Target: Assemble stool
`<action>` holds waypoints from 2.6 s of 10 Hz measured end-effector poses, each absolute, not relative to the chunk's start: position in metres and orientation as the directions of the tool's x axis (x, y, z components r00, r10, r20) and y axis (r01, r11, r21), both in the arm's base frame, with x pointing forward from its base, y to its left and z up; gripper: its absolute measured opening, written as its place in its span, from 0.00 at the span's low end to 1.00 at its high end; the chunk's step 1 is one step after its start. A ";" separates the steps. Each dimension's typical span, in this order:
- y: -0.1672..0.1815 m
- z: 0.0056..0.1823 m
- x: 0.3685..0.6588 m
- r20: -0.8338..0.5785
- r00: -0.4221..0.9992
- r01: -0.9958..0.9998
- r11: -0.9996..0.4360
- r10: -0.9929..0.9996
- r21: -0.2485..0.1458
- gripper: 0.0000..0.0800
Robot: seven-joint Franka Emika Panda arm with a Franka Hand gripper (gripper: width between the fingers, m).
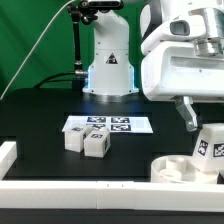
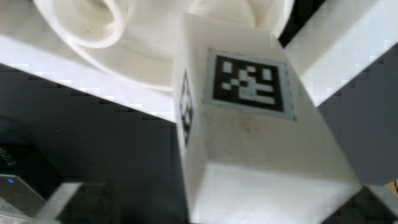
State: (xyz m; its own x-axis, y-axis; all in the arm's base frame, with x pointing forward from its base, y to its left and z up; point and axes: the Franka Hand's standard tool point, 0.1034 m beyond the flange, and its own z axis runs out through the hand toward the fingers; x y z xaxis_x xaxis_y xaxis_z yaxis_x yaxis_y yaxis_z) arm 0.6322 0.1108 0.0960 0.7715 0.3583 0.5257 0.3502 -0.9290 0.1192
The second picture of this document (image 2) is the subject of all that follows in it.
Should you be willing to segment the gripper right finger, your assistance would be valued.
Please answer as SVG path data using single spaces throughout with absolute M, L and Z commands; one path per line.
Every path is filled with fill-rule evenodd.
M 398 197 L 382 185 L 336 184 L 326 192 L 331 210 L 320 224 L 398 224 Z

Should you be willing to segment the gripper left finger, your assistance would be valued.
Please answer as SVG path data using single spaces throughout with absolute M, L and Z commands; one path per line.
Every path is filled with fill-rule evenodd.
M 121 224 L 114 183 L 66 182 L 38 212 L 34 224 Z

